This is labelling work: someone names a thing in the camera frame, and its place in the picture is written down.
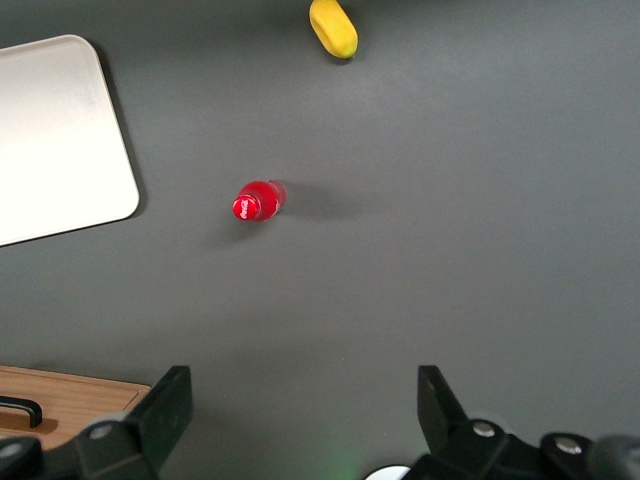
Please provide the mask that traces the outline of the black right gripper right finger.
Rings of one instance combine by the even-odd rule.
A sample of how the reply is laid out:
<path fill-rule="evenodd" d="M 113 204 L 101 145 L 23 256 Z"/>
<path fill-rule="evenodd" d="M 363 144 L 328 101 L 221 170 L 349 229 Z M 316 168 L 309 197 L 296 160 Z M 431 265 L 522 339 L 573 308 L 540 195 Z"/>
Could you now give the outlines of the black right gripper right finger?
<path fill-rule="evenodd" d="M 411 479 L 515 477 L 504 465 L 510 447 L 504 429 L 469 417 L 436 366 L 418 368 L 417 416 L 429 452 L 410 468 Z"/>

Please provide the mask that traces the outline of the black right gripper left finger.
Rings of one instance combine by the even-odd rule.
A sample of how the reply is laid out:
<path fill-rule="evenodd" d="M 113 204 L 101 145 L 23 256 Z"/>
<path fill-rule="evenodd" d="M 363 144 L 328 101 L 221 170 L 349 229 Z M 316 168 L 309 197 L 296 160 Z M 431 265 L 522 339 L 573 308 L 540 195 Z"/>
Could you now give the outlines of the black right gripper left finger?
<path fill-rule="evenodd" d="M 173 366 L 124 417 L 74 441 L 81 479 L 157 479 L 193 416 L 191 370 Z"/>

